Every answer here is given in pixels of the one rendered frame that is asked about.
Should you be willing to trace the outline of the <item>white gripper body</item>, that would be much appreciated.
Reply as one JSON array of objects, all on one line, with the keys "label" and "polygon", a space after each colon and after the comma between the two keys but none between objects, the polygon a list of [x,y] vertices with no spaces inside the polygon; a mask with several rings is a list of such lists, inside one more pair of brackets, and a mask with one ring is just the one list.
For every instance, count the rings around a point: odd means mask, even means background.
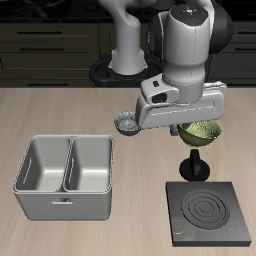
[{"label": "white gripper body", "polygon": [[219,119],[224,114],[227,86],[222,82],[205,83],[202,97],[195,103],[148,104],[142,95],[136,104],[135,120],[141,129]]}]

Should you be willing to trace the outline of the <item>green bowl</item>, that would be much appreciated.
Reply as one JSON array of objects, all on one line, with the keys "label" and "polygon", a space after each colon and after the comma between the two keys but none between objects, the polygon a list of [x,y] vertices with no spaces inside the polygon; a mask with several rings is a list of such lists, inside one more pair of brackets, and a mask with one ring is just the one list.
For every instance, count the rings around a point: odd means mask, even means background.
[{"label": "green bowl", "polygon": [[212,143],[222,132],[214,120],[198,121],[177,126],[183,142],[191,147],[201,147]]}]

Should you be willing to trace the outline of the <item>round black stove knob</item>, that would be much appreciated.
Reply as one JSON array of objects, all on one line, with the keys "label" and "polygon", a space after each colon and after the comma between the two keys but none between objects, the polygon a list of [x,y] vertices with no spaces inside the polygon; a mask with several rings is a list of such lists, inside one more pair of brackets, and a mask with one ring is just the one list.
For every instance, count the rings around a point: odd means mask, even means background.
[{"label": "round black stove knob", "polygon": [[210,167],[200,158],[199,150],[192,149],[190,157],[180,164],[179,172],[187,181],[205,181],[210,175]]}]

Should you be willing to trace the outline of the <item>dark grey flat stove plate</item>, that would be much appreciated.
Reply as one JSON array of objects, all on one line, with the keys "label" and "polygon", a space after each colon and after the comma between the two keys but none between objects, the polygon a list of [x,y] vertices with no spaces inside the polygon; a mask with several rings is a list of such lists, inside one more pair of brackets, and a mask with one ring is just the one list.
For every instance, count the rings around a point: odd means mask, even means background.
[{"label": "dark grey flat stove plate", "polygon": [[174,247],[249,247],[252,240],[231,182],[167,182]]}]

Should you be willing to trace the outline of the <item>small grey fluted dish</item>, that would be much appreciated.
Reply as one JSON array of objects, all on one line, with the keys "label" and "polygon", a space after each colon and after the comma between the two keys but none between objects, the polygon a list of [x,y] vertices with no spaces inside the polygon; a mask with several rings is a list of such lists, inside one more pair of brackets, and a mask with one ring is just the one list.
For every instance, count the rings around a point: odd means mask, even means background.
[{"label": "small grey fluted dish", "polygon": [[113,124],[117,131],[125,136],[134,136],[140,132],[140,127],[135,120],[135,113],[131,111],[116,115]]}]

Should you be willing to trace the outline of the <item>white two-bin basket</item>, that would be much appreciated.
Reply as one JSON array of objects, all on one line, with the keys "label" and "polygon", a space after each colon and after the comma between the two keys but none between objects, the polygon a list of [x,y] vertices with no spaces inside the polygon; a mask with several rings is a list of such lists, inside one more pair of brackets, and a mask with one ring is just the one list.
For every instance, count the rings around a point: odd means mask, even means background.
[{"label": "white two-bin basket", "polygon": [[30,220],[106,220],[113,160],[110,135],[35,135],[14,180],[14,195]]}]

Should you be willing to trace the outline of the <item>dark kitchen cupboards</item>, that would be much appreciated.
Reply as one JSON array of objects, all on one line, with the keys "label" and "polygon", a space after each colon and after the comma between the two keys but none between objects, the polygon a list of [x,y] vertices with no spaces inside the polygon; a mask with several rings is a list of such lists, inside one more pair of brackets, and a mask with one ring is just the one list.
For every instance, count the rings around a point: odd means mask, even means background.
[{"label": "dark kitchen cupboards", "polygon": [[90,67],[115,48],[114,20],[98,0],[0,0],[3,86],[95,86]]}]

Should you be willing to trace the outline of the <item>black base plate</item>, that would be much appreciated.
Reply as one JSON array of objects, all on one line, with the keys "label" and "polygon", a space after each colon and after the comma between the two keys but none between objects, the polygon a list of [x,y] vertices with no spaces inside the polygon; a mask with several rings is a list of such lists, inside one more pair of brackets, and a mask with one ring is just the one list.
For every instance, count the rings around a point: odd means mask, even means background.
[{"label": "black base plate", "polygon": [[103,54],[100,59],[90,67],[89,76],[99,88],[139,88],[142,81],[160,74],[163,64],[153,54],[146,54],[147,68],[138,74],[122,75],[109,68],[112,60],[110,54]]}]

